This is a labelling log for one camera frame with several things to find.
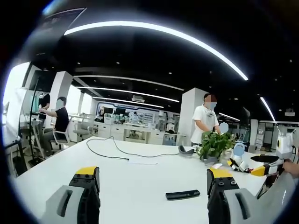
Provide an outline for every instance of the ceiling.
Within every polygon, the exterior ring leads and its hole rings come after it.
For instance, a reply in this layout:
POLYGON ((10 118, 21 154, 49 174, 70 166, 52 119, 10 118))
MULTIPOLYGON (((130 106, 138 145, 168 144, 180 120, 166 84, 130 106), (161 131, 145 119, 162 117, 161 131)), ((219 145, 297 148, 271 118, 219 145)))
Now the ceiling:
MULTIPOLYGON (((252 118, 271 120, 264 97, 276 120, 287 108, 297 111, 299 88, 299 4, 295 0, 221 1, 79 1, 63 2, 53 13, 85 8, 77 19, 59 26, 59 38, 46 54, 34 58, 41 69, 66 70, 73 76, 129 77, 175 86, 108 77, 80 77, 90 87, 135 91, 181 100, 196 87, 214 93, 215 108, 239 118, 243 107, 252 118), (139 21, 168 27, 201 40, 232 61, 239 74, 207 50, 182 38, 137 27, 100 27, 70 35, 67 29, 102 21, 139 21)), ((96 90, 102 97, 131 100, 131 93, 96 90)), ((145 103, 180 112, 180 103, 145 96, 145 103)))

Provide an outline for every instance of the white table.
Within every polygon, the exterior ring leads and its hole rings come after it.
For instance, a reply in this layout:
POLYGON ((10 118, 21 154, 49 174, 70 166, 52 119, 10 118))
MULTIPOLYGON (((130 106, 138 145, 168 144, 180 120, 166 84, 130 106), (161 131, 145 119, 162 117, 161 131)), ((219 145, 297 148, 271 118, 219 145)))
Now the white table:
MULTIPOLYGON (((14 180, 21 199, 36 217, 42 216, 46 200, 61 185, 68 185, 78 169, 98 166, 101 200, 99 223, 208 223, 206 166, 197 155, 192 158, 180 155, 141 158, 121 153, 112 140, 89 142, 92 150, 104 155, 130 158, 132 161, 128 162, 95 155, 87 148, 86 142, 69 147, 14 180), (199 197, 177 201, 167 201, 165 198, 166 192, 193 189, 200 191, 199 197)), ((116 144, 123 151, 143 155, 178 152, 175 146, 125 141, 116 141, 116 144)), ((244 157, 247 159, 251 155, 246 153, 244 157)), ((251 168, 261 165, 259 162, 248 162, 251 168)), ((235 171, 231 173, 240 188, 247 188, 254 195, 265 180, 265 177, 235 171)))

